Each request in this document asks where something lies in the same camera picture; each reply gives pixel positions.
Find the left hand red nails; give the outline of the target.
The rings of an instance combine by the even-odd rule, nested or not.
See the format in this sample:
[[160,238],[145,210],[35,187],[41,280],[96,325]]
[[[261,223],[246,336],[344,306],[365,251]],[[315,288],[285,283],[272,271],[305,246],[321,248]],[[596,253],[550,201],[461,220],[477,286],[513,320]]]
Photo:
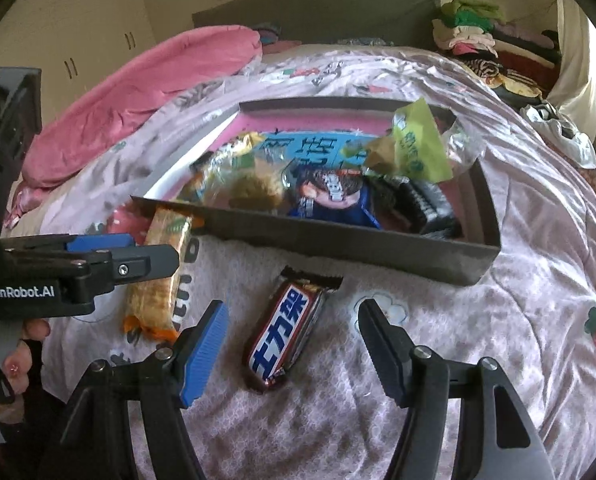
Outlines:
[[50,333],[50,324],[42,318],[22,324],[17,346],[2,365],[4,375],[15,394],[24,393],[29,385],[28,373],[32,367],[32,355],[27,341],[42,342]]

